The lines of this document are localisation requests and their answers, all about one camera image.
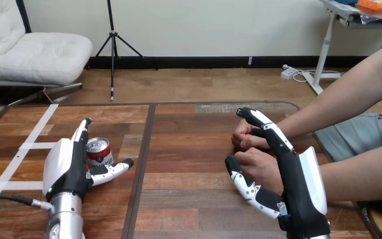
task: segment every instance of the white desk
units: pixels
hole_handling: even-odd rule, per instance
[[[327,14],[330,15],[329,27],[327,28],[326,37],[324,38],[323,47],[321,48],[320,58],[318,60],[317,68],[315,70],[314,78],[308,72],[304,72],[302,75],[307,80],[312,89],[319,95],[323,92],[323,89],[319,85],[320,80],[324,78],[338,79],[341,77],[340,73],[327,73],[322,74],[324,68],[324,62],[329,51],[330,42],[332,39],[333,27],[335,22],[340,22],[348,28],[382,28],[382,23],[374,22],[368,24],[362,24],[354,20],[356,15],[359,15],[356,8],[349,5],[338,3],[334,0],[320,0],[327,8]]]

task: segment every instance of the gray shorts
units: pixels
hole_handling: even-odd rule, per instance
[[[363,114],[316,132],[333,161],[382,146],[382,116]]]

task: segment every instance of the table leg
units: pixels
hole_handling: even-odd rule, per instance
[[[318,59],[317,69],[315,69],[314,78],[308,72],[303,73],[304,78],[307,80],[307,82],[310,84],[310,86],[318,95],[321,92],[323,92],[323,89],[319,86],[319,83],[321,79],[321,74],[323,72],[324,62],[326,61],[327,53],[329,51],[330,42],[332,39],[333,27],[335,25],[335,20],[336,20],[336,13],[331,12],[329,27],[327,28],[326,37],[324,38],[324,41],[323,41],[323,47],[321,48],[320,58]]]

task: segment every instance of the clenched fist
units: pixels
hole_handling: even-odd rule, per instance
[[[253,128],[255,128],[255,126],[250,125],[245,119],[242,119],[232,134],[232,144],[241,150],[248,150],[252,147],[269,149],[270,147],[264,138],[251,135]]]
[[[281,174],[278,162],[271,155],[250,148],[246,152],[235,153],[242,171],[254,178],[257,185],[261,185],[278,195],[283,192]]]

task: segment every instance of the robotic hand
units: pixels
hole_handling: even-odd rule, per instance
[[[264,114],[250,108],[239,108],[236,114],[258,127],[251,131],[253,135],[267,140],[277,156],[284,186],[279,196],[256,185],[254,179],[242,172],[237,159],[228,156],[226,168],[238,191],[257,210],[277,218],[288,238],[329,238],[326,194],[314,148],[297,155],[279,127]]]
[[[129,158],[86,173],[91,119],[83,120],[71,139],[59,140],[46,157],[43,194],[51,204],[45,239],[83,239],[82,203],[92,186],[112,180],[132,167]]]

